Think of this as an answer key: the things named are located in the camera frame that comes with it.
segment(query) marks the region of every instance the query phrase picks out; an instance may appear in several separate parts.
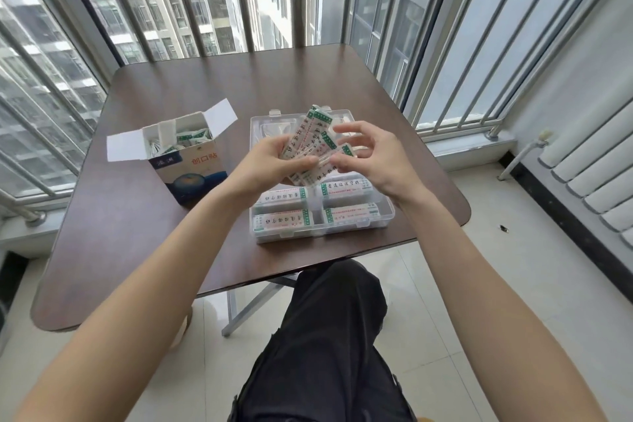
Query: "person's left arm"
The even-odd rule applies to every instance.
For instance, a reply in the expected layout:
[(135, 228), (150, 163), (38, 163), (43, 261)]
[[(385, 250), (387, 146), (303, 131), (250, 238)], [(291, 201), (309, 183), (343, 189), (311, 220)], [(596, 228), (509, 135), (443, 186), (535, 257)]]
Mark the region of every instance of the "person's left arm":
[(238, 215), (262, 192), (318, 161), (281, 161), (287, 139), (266, 138), (257, 144), (88, 317), (31, 389), (17, 421), (125, 420)]

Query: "black baseboard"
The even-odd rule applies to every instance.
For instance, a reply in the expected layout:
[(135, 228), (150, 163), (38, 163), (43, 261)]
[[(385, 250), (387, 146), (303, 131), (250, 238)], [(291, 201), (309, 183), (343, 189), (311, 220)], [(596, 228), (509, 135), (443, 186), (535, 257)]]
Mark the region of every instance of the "black baseboard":
[[(514, 155), (507, 152), (499, 163), (507, 167), (513, 159)], [(523, 164), (519, 163), (512, 170), (511, 175), (633, 304), (633, 273), (627, 266), (614, 256)]]
[[(13, 298), (18, 292), (22, 276), (27, 270), (28, 259), (14, 252), (8, 252), (0, 268), (0, 303), (9, 311)], [(4, 326), (4, 317), (0, 316), (0, 330)]]

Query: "white radiator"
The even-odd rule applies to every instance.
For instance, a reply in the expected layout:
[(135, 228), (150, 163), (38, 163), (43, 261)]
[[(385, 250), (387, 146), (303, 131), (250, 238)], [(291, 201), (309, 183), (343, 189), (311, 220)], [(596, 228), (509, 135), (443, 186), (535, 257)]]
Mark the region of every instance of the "white radiator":
[(599, 101), (546, 147), (539, 161), (633, 249), (632, 99)]

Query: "tiled floor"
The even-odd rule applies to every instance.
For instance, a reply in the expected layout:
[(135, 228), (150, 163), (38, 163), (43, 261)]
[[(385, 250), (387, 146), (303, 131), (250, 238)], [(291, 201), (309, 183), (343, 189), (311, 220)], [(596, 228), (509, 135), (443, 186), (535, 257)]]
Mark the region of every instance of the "tiled floor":
[[(473, 209), (466, 232), (565, 347), (609, 420), (633, 420), (633, 306), (514, 181), (495, 179), (500, 170), (491, 165), (452, 174)], [(359, 260), (389, 292), (376, 346), (417, 415), (436, 422), (496, 420), (418, 245)], [(72, 335), (42, 332), (30, 322), (29, 306), (43, 267), (41, 260), (30, 263), (10, 314), (12, 338), (0, 357), (0, 420), (10, 419)], [(240, 289), (239, 305), (260, 288)], [(225, 421), (291, 293), (282, 289), (228, 339), (220, 336), (226, 295), (196, 300), (190, 331), (165, 357), (129, 420)]]

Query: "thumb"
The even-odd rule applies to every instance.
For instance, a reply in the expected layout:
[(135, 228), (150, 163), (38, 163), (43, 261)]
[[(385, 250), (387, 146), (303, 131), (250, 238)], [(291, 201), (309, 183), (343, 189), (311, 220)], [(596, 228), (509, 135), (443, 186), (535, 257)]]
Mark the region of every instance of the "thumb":
[(286, 177), (296, 172), (298, 173), (305, 172), (305, 170), (310, 170), (316, 167), (317, 164), (318, 164), (318, 157), (314, 155), (301, 157), (300, 159), (291, 159), (289, 161), (284, 161), (283, 164), (281, 165), (282, 176)]
[(330, 157), (332, 165), (339, 172), (359, 172), (364, 175), (367, 159), (359, 159), (345, 154), (334, 154)]

